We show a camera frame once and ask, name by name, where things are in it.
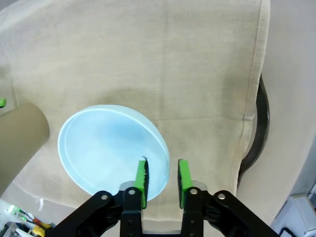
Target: gray surface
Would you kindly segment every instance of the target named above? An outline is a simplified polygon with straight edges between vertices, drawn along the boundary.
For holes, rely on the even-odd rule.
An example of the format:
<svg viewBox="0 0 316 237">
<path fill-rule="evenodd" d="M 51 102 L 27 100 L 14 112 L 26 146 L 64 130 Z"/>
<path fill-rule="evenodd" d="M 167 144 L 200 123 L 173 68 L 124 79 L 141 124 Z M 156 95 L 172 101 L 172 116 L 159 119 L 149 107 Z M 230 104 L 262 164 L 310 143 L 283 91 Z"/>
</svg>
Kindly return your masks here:
<svg viewBox="0 0 316 237">
<path fill-rule="evenodd" d="M 10 6 L 16 1 L 19 1 L 19 0 L 0 0 L 0 10 L 6 8 L 7 6 Z"/>
<path fill-rule="evenodd" d="M 316 182 L 316 137 L 290 195 L 308 194 Z"/>
<path fill-rule="evenodd" d="M 272 0 L 263 80 L 271 123 L 266 146 L 237 197 L 270 223 L 290 194 L 316 132 L 316 1 Z"/>
</svg>

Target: black curved object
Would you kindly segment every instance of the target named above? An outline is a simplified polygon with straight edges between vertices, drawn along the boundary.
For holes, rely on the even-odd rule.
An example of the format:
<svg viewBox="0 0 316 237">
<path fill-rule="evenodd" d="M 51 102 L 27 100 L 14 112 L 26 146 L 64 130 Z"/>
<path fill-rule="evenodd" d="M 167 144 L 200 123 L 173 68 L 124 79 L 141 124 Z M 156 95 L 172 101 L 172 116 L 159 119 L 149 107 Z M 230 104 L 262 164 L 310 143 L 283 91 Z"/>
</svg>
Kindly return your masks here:
<svg viewBox="0 0 316 237">
<path fill-rule="evenodd" d="M 267 92 L 263 84 L 262 75 L 260 75 L 259 88 L 257 93 L 257 127 L 252 146 L 241 161 L 238 173 L 238 185 L 241 181 L 243 174 L 249 169 L 258 159 L 261 154 L 268 137 L 269 124 L 270 124 L 270 110 Z"/>
</svg>

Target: cardboard tube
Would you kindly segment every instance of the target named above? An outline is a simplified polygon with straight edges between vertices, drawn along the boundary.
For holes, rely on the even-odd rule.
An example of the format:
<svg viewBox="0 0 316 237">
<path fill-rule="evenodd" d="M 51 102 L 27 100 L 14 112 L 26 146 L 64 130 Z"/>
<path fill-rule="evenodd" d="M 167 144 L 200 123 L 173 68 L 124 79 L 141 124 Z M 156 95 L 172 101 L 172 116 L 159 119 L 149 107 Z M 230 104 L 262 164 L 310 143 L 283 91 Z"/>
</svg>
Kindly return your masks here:
<svg viewBox="0 0 316 237">
<path fill-rule="evenodd" d="M 47 120 L 33 104 L 0 116 L 0 196 L 48 138 Z"/>
</svg>

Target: beige cloth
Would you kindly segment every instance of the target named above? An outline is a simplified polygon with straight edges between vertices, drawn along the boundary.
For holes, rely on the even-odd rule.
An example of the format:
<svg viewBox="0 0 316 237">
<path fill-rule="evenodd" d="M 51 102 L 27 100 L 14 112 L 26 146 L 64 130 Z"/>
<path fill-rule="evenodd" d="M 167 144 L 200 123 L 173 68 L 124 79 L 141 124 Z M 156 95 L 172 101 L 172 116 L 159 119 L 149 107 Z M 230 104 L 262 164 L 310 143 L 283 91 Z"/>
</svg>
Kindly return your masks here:
<svg viewBox="0 0 316 237">
<path fill-rule="evenodd" d="M 179 220 L 177 160 L 210 193 L 236 193 L 255 115 L 268 0 L 21 0 L 0 12 L 2 81 L 47 117 L 51 137 L 16 177 L 27 193 L 89 198 L 59 161 L 64 121 L 96 104 L 147 116 L 170 152 L 170 180 L 145 218 Z"/>
</svg>

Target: light blue plastic dish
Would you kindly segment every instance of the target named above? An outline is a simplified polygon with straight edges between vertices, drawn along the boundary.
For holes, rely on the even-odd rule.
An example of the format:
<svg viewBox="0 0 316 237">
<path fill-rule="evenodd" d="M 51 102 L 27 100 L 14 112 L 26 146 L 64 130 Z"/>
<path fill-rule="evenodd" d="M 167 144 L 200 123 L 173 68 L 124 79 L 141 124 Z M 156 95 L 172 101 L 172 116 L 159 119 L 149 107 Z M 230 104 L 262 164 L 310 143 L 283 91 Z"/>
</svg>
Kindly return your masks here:
<svg viewBox="0 0 316 237">
<path fill-rule="evenodd" d="M 138 161 L 149 164 L 148 198 L 169 179 L 169 151 L 157 128 L 141 113 L 119 105 L 96 105 L 71 116 L 58 137 L 64 169 L 83 190 L 112 195 L 136 177 Z"/>
</svg>

